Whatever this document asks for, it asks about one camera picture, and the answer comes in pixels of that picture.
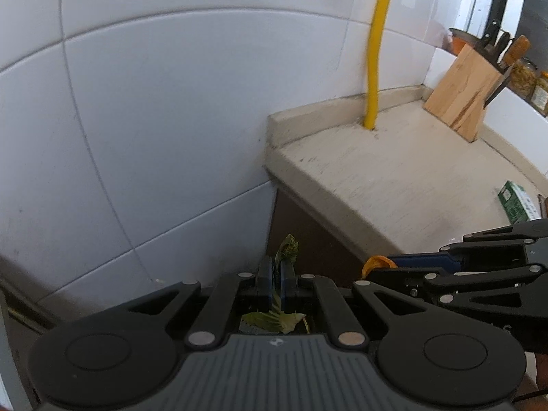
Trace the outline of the orange peel piece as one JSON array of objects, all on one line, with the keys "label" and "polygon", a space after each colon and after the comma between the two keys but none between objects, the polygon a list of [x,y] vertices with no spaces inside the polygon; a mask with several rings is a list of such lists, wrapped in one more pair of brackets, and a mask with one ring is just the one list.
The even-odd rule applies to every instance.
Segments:
[{"label": "orange peel piece", "polygon": [[370,257],[363,265],[361,278],[366,279],[375,269],[393,269],[398,268],[397,264],[386,256],[374,255]]}]

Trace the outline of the pickle jar dark lid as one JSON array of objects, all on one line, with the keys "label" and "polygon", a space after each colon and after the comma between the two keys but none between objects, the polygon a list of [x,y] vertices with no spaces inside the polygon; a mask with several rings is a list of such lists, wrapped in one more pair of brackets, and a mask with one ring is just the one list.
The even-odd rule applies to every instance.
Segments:
[{"label": "pickle jar dark lid", "polygon": [[524,100],[528,100],[535,88],[538,67],[524,57],[514,63],[510,74],[510,88]]}]

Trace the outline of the green milk carton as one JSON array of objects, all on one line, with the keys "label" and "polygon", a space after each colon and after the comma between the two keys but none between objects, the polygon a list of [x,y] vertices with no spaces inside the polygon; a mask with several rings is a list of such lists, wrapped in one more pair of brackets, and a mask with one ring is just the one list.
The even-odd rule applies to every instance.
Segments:
[{"label": "green milk carton", "polygon": [[540,219],[536,204],[527,194],[524,187],[513,181],[505,182],[498,193],[498,199],[511,225]]}]

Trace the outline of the yellow gas pipe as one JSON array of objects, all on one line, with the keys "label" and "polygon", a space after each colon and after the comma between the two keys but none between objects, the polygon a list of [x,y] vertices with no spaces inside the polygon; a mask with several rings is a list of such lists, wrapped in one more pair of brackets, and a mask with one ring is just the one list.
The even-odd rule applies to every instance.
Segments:
[{"label": "yellow gas pipe", "polygon": [[364,110],[363,127],[372,131],[376,125],[379,112],[379,66],[380,52],[385,28],[385,21],[391,0],[376,0],[372,16],[367,50],[366,50],[366,83],[367,101]]}]

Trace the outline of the wooden handled knife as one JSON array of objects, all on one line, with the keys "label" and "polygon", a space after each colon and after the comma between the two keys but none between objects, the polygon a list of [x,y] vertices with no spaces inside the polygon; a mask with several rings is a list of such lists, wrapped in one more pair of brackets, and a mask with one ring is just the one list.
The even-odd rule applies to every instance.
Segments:
[{"label": "wooden handled knife", "polygon": [[526,35],[520,35],[518,38],[515,38],[502,57],[500,64],[501,72],[505,72],[508,68],[512,67],[514,63],[525,56],[530,48],[531,41],[528,40]]}]

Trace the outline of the pickle jar orange lid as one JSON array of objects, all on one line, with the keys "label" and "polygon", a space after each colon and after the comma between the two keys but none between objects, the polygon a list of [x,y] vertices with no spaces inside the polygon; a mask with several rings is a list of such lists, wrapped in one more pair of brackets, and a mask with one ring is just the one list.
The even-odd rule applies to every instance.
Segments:
[{"label": "pickle jar orange lid", "polygon": [[548,113],[548,72],[541,72],[535,89],[531,95],[531,104],[539,110],[544,117]]}]

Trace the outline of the black kitchen scissors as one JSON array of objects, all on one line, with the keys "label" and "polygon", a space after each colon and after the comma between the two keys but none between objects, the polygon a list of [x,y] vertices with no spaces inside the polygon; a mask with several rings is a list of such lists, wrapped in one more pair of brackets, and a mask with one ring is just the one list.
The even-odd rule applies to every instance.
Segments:
[{"label": "black kitchen scissors", "polygon": [[502,90],[505,89],[506,85],[508,85],[510,81],[510,75],[512,72],[512,69],[514,66],[509,66],[499,81],[491,88],[491,91],[488,93],[485,102],[484,102],[484,108],[488,107],[489,104],[491,104],[492,100],[498,96],[498,94],[501,93]]}]

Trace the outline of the black handled knife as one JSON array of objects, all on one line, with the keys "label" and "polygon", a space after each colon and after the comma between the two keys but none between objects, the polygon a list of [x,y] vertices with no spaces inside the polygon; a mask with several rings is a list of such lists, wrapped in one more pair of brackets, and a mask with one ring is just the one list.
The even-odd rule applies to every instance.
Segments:
[{"label": "black handled knife", "polygon": [[474,50],[489,63],[495,64],[494,46],[500,31],[500,21],[492,20],[484,35],[475,43]]}]

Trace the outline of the metal bowl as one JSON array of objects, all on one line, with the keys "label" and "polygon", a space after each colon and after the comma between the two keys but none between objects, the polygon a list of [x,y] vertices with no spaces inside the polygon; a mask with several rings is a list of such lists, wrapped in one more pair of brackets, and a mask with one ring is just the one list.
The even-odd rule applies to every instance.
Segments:
[{"label": "metal bowl", "polygon": [[465,45],[474,47],[479,41],[479,38],[466,31],[456,28],[450,28],[451,34],[451,50],[455,55],[458,55]]}]

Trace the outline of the small wilted leaf scrap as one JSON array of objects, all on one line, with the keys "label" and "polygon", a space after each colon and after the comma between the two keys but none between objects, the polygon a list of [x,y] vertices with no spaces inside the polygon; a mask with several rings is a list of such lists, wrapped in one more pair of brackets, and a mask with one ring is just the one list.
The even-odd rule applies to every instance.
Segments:
[{"label": "small wilted leaf scrap", "polygon": [[240,319],[240,332],[248,335],[287,335],[302,324],[305,332],[310,333],[305,314],[286,313],[282,310],[282,300],[287,293],[292,293],[295,289],[298,248],[298,241],[292,234],[288,234],[279,245],[274,259],[270,261],[269,275],[266,277],[266,290],[271,302],[269,310],[243,314]]}]

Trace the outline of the wooden knife block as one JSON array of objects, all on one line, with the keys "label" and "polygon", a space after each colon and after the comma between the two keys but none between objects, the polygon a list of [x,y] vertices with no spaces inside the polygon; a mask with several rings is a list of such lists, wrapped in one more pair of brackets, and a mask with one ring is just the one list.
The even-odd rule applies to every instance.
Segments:
[{"label": "wooden knife block", "polygon": [[502,74],[470,46],[464,46],[427,101],[424,109],[467,142],[477,139],[485,101]]}]

